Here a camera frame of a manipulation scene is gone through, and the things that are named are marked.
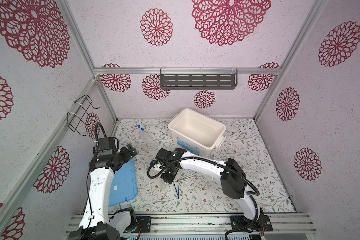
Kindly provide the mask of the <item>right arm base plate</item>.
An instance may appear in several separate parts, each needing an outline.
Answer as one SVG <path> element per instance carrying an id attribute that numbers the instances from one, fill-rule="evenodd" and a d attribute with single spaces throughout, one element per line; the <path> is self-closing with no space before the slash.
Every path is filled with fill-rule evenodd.
<path id="1" fill-rule="evenodd" d="M 237 232 L 272 232 L 273 226 L 271 220 L 267 215 L 261 215 L 256 222 L 248 220 L 244 216 L 230 216 L 231 227 Z"/>

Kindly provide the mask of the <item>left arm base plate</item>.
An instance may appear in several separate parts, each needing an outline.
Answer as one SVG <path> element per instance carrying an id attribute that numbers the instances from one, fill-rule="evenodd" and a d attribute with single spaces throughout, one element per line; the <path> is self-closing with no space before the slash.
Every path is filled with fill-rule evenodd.
<path id="1" fill-rule="evenodd" d="M 130 215 L 116 215 L 110 219 L 110 226 L 119 233 L 149 233 L 151 231 L 152 218 L 131 217 Z"/>

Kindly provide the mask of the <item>white plastic bin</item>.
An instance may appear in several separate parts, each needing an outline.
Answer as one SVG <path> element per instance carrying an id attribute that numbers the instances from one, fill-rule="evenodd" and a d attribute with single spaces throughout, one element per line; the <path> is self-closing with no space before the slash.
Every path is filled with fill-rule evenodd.
<path id="1" fill-rule="evenodd" d="M 219 148 L 226 139 L 225 124 L 189 108 L 176 114 L 168 128 L 175 144 L 205 158 L 210 158 L 212 151 Z"/>

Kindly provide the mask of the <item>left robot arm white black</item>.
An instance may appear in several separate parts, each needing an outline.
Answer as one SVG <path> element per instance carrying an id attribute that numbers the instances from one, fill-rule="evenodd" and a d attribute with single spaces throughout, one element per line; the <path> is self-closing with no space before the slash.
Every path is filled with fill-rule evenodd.
<path id="1" fill-rule="evenodd" d="M 109 201 L 115 172 L 137 155 L 137 150 L 127 144 L 120 147 L 117 138 L 96 140 L 94 156 L 89 162 L 87 176 L 87 205 L 79 228 L 69 233 L 69 240 L 123 240 L 122 233 L 136 225 L 133 210 L 109 217 Z"/>

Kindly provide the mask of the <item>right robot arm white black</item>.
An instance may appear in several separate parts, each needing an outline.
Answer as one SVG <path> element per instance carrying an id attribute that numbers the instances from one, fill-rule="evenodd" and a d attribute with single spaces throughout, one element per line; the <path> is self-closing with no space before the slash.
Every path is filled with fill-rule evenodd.
<path id="1" fill-rule="evenodd" d="M 260 218 L 261 210 L 254 199 L 260 192 L 247 179 L 236 160 L 215 161 L 181 148 L 172 152 L 161 148 L 150 162 L 147 176 L 150 179 L 160 177 L 172 184 L 180 169 L 199 172 L 220 181 L 224 195 L 237 201 L 248 220 L 257 221 Z"/>

